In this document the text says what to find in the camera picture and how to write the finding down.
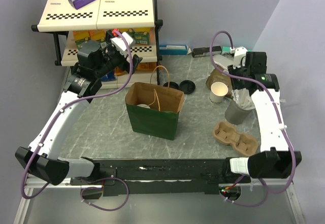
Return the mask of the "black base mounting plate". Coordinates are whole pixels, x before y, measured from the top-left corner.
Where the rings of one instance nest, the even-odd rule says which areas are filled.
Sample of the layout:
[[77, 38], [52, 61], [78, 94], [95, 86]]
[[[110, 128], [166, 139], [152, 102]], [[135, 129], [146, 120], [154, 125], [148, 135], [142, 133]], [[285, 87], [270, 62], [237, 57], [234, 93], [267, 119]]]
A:
[[233, 184], [229, 159], [95, 159], [95, 177], [74, 177], [70, 184], [103, 186], [104, 196], [130, 194], [219, 194], [219, 185]]

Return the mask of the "brown pulp cup carrier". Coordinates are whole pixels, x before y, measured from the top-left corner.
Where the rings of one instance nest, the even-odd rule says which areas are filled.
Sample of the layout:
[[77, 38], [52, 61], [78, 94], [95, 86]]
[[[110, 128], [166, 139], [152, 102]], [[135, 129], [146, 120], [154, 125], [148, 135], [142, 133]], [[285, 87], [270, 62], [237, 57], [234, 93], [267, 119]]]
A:
[[255, 137], [238, 132], [227, 121], [218, 122], [213, 129], [213, 137], [223, 145], [231, 146], [238, 154], [246, 157], [254, 155], [258, 149], [258, 141]]

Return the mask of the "green yellow carton far left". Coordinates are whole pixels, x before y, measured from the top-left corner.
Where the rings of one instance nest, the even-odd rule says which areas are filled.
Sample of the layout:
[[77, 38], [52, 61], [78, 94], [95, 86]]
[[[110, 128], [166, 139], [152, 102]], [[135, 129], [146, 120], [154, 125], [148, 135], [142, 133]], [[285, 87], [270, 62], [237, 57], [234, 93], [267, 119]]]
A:
[[90, 34], [88, 30], [74, 30], [73, 37], [78, 49], [82, 48], [82, 44], [90, 40]]

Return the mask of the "black cup lid stack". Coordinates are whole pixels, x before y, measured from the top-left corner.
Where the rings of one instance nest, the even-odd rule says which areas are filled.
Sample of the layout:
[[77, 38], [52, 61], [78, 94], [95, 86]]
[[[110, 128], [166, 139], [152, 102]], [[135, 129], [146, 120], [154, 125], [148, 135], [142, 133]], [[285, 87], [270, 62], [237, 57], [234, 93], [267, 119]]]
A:
[[164, 84], [164, 87], [169, 87], [169, 88], [173, 88], [173, 89], [177, 89], [179, 90], [179, 85], [176, 82], [166, 82]]

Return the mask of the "brown kraft coffee pouch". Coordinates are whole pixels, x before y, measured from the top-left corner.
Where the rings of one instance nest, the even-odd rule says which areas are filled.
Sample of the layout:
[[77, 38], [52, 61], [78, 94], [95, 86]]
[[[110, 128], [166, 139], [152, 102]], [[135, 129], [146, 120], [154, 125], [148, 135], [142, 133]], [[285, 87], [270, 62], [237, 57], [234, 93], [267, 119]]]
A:
[[222, 82], [228, 87], [226, 98], [233, 99], [233, 89], [231, 79], [229, 76], [222, 74], [219, 70], [214, 69], [206, 80], [206, 86], [210, 89], [211, 85], [215, 82]]

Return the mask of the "brown green paper bag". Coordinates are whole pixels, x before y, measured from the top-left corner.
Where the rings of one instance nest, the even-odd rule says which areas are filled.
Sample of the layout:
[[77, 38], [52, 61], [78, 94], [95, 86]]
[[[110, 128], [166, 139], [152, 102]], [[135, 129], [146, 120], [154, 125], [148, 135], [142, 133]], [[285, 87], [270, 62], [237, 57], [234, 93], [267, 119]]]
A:
[[181, 90], [136, 82], [125, 96], [132, 129], [136, 133], [174, 140], [184, 103]]

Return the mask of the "white oval pouch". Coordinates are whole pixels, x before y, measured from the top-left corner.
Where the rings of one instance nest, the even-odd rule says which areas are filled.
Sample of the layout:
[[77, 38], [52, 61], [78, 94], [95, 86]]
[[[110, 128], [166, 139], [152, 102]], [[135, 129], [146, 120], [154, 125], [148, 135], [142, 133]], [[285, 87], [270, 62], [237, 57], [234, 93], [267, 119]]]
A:
[[231, 57], [226, 57], [221, 54], [214, 55], [213, 61], [216, 65], [226, 70], [228, 69], [228, 66], [232, 66], [234, 64]]

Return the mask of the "blue flat box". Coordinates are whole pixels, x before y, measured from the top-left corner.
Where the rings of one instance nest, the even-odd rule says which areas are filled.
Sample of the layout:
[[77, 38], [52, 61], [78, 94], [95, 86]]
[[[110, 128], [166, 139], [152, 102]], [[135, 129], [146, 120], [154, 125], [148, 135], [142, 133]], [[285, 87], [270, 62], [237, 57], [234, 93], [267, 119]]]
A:
[[161, 55], [187, 55], [191, 49], [186, 45], [160, 45], [159, 53]]

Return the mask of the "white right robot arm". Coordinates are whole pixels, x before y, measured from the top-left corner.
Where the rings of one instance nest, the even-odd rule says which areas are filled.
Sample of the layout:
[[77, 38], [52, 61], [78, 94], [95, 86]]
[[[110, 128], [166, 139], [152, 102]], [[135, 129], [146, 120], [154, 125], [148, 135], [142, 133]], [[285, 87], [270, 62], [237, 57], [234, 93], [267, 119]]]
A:
[[253, 104], [261, 135], [260, 152], [250, 157], [230, 159], [222, 169], [226, 182], [240, 174], [251, 178], [285, 179], [294, 174], [302, 155], [295, 151], [286, 133], [277, 76], [267, 73], [265, 52], [252, 52], [244, 47], [231, 49], [233, 65], [228, 66], [234, 99], [238, 106]]

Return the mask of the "orange snack bag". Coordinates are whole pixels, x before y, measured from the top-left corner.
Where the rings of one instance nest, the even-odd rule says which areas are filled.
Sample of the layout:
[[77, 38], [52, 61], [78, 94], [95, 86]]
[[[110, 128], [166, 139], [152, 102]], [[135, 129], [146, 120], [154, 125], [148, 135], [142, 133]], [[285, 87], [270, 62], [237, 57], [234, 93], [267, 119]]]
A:
[[[155, 62], [144, 62], [144, 63], [140, 63], [136, 70], [137, 71], [141, 71], [141, 72], [148, 72], [148, 71], [153, 71], [154, 68], [156, 67], [156, 63]], [[125, 74], [126, 71], [120, 69], [119, 67], [117, 67], [115, 69], [114, 75], [115, 76], [121, 76], [123, 74]]]

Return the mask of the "teal flat box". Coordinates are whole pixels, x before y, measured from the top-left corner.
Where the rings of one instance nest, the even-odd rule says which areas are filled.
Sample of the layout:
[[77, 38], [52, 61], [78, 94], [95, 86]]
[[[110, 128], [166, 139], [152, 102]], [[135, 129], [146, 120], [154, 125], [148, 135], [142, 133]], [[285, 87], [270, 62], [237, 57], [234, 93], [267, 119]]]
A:
[[236, 48], [231, 48], [231, 47], [222, 47], [222, 52], [221, 55], [224, 56], [235, 56], [235, 55], [241, 55], [241, 54], [246, 54], [246, 52], [251, 51], [251, 50], [247, 50], [245, 47], [240, 46], [240, 47], [236, 47]]

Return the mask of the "metal straw holder cup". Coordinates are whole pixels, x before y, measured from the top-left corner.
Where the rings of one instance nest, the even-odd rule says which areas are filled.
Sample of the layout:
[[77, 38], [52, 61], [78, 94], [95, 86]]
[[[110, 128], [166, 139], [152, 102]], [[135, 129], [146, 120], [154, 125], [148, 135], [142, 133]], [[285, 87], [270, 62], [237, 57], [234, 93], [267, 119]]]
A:
[[242, 109], [234, 100], [231, 100], [224, 113], [224, 116], [229, 123], [234, 125], [240, 125], [244, 122], [244, 120], [252, 111], [253, 109]]

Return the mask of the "black flat box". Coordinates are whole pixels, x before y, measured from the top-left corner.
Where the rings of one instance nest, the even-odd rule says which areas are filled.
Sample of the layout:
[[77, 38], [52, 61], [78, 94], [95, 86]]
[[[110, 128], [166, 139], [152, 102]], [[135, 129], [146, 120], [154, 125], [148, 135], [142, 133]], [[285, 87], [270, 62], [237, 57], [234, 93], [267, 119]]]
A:
[[[212, 55], [217, 55], [222, 53], [221, 46], [213, 46], [212, 47]], [[209, 47], [201, 47], [201, 48], [193, 48], [192, 57], [205, 57], [210, 56], [210, 48]]]

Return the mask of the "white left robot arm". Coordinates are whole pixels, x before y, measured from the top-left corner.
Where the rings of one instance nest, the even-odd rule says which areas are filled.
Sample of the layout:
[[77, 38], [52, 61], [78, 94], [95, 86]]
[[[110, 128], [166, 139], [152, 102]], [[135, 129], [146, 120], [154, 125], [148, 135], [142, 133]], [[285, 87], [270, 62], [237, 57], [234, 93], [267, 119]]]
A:
[[28, 147], [19, 147], [15, 153], [27, 173], [52, 185], [75, 177], [83, 178], [88, 184], [99, 181], [99, 163], [86, 157], [73, 159], [59, 155], [72, 126], [101, 88], [101, 79], [116, 67], [134, 73], [142, 60], [137, 55], [126, 55], [134, 44], [132, 38], [112, 38], [105, 48], [97, 41], [83, 44], [50, 119]]

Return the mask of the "blue snack bag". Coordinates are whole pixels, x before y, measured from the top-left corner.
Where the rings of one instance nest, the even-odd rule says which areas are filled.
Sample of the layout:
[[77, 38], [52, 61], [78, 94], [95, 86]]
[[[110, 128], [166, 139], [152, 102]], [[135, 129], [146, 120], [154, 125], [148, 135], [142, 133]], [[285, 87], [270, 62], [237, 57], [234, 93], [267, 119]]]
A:
[[103, 76], [101, 78], [101, 81], [103, 82], [109, 82], [109, 81], [115, 81], [116, 78], [115, 78], [115, 72], [114, 71], [111, 71], [109, 73], [107, 73], [105, 76]]

